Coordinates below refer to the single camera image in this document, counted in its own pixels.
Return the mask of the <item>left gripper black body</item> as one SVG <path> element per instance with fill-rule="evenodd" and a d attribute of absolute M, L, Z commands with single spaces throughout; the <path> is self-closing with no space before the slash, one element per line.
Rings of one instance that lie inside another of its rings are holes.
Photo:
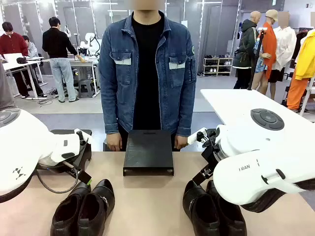
<path fill-rule="evenodd" d="M 81 157 L 86 151 L 89 151 L 89 134 L 83 130 L 75 130 L 75 134 L 79 136 L 79 152 L 75 159 Z"/>

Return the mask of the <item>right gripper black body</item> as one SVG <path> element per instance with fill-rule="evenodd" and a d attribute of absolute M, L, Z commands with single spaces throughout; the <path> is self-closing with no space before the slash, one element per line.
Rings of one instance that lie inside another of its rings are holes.
<path fill-rule="evenodd" d="M 207 129 L 207 138 L 202 145 L 204 151 L 202 152 L 202 157 L 208 162 L 210 168 L 215 168 L 218 162 L 221 160 L 219 157 L 220 148 L 216 145 L 216 129 Z"/>

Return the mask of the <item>person's right hand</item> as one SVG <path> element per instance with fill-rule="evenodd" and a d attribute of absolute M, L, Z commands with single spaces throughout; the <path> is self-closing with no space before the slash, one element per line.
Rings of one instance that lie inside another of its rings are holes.
<path fill-rule="evenodd" d="M 107 134 L 106 144 L 111 151 L 121 151 L 123 145 L 120 133 Z"/>

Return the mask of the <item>person's left hand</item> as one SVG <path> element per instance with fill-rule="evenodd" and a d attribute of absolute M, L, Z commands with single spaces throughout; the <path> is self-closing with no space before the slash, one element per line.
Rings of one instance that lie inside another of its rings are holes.
<path fill-rule="evenodd" d="M 177 150 L 181 150 L 182 148 L 185 148 L 188 145 L 188 138 L 182 137 L 179 135 L 175 136 L 174 139 L 174 148 Z"/>

